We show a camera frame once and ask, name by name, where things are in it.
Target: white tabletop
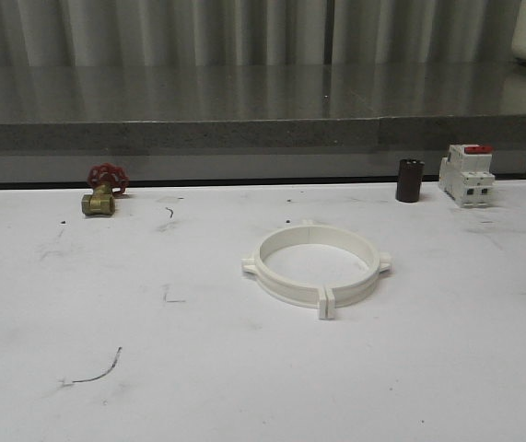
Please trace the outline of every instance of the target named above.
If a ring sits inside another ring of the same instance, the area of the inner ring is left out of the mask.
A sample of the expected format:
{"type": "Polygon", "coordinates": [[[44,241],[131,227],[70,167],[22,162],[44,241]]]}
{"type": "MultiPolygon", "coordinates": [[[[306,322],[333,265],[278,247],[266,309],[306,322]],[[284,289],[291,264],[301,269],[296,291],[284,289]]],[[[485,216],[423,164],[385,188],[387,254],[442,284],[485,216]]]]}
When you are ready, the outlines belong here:
{"type": "Polygon", "coordinates": [[[526,440],[526,181],[495,186],[0,192],[0,441],[526,440]],[[336,320],[240,270],[303,219],[392,255],[336,320]]]}

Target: valve handle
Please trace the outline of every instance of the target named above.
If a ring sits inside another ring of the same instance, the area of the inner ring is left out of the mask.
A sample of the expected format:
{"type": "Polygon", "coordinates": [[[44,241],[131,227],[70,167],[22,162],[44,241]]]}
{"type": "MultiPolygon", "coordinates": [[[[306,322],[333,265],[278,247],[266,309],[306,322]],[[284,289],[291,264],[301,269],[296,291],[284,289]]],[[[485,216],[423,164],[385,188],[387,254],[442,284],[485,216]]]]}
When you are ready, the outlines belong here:
{"type": "Polygon", "coordinates": [[[122,168],[104,163],[93,166],[87,178],[88,185],[93,189],[101,185],[102,182],[108,182],[113,189],[119,188],[119,191],[113,192],[113,195],[122,195],[130,183],[130,179],[127,178],[122,168]]]}

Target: metal wall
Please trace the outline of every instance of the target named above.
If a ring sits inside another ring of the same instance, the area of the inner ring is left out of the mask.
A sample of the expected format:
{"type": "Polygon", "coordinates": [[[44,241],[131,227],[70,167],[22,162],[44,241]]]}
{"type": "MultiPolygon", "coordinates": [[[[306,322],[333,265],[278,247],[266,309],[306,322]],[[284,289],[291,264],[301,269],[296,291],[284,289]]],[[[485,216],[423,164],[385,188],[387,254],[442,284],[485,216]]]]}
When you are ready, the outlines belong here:
{"type": "Polygon", "coordinates": [[[510,60],[520,0],[0,0],[0,66],[510,60]]]}

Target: brass gate valve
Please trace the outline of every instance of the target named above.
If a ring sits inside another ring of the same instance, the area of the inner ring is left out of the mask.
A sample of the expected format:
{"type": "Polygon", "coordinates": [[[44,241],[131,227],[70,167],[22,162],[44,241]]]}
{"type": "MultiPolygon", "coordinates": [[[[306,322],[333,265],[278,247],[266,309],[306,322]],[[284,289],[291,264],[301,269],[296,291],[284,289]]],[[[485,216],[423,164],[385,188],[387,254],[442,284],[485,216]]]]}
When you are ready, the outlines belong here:
{"type": "Polygon", "coordinates": [[[88,173],[87,183],[93,188],[92,195],[82,197],[82,213],[85,215],[113,215],[113,196],[122,195],[130,183],[122,168],[105,163],[94,166],[88,173]]]}

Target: white pipe clamp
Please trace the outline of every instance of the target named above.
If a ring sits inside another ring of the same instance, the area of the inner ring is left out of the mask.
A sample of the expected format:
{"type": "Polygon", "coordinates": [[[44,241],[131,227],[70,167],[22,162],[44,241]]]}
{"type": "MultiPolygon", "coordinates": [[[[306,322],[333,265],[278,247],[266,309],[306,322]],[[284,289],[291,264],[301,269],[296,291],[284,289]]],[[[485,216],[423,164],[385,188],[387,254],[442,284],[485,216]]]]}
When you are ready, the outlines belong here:
{"type": "Polygon", "coordinates": [[[304,221],[303,226],[286,227],[272,233],[242,260],[242,271],[252,273],[270,295],[295,306],[317,308],[321,320],[334,318],[338,307],[350,306],[367,297],[381,272],[389,270],[392,257],[379,253],[369,241],[338,227],[304,221]],[[346,250],[367,264],[359,280],[344,285],[314,285],[294,281],[273,272],[265,260],[278,250],[301,244],[323,244],[346,250]]]}

